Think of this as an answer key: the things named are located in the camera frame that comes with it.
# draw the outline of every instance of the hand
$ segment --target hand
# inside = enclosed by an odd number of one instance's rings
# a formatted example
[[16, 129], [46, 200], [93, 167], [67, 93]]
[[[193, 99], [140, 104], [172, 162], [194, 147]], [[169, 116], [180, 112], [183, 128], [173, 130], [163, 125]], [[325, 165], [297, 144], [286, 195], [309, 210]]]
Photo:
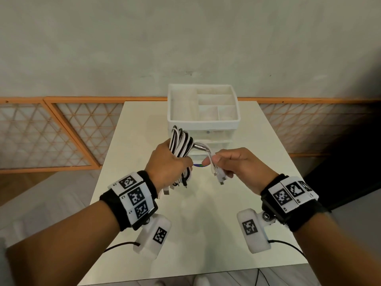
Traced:
[[179, 179], [187, 167], [192, 167], [190, 157], [175, 157], [169, 150], [169, 139], [157, 146], [145, 167], [157, 193]]
[[[253, 193], [259, 195], [278, 176], [247, 148], [222, 149], [212, 156], [212, 161], [228, 177], [232, 178], [236, 174]], [[202, 164], [209, 165], [209, 158], [204, 159]]]

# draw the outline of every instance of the screw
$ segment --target screw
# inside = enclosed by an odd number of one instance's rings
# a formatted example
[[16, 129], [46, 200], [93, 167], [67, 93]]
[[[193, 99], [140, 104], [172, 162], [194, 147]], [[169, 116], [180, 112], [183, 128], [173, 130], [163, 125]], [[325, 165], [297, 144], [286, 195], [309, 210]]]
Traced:
[[266, 221], [266, 222], [269, 222], [271, 220], [271, 217], [268, 213], [264, 212], [262, 214], [262, 218]]

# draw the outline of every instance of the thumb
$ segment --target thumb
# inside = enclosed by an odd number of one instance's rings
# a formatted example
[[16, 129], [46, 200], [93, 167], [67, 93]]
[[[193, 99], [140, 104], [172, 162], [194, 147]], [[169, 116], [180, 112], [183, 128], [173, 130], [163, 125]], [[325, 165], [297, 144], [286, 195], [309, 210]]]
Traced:
[[223, 170], [230, 170], [236, 172], [239, 166], [239, 160], [232, 160], [226, 157], [222, 157], [218, 154], [212, 156], [212, 161], [215, 165], [222, 168]]
[[189, 156], [180, 157], [179, 160], [183, 163], [184, 167], [193, 166], [193, 160]]

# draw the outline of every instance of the wristband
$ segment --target wristband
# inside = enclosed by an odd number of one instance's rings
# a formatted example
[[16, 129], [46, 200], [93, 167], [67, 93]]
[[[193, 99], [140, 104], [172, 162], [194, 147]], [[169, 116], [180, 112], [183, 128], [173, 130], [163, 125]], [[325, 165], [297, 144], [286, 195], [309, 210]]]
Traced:
[[120, 230], [128, 227], [137, 230], [149, 222], [157, 210], [157, 192], [145, 171], [130, 173], [108, 186], [99, 200], [104, 201], [115, 215]]
[[299, 177], [280, 174], [261, 192], [262, 209], [288, 225], [292, 232], [318, 212], [326, 209], [316, 200], [318, 195]]

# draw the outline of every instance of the person's left hand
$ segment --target person's left hand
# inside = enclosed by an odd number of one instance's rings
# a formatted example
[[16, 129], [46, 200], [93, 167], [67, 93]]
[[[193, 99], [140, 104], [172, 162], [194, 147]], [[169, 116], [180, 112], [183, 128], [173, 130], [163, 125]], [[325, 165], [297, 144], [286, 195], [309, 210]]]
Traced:
[[190, 157], [175, 157], [169, 150], [169, 142], [168, 139], [157, 146], [145, 167], [157, 193], [177, 181], [187, 167], [193, 166]]

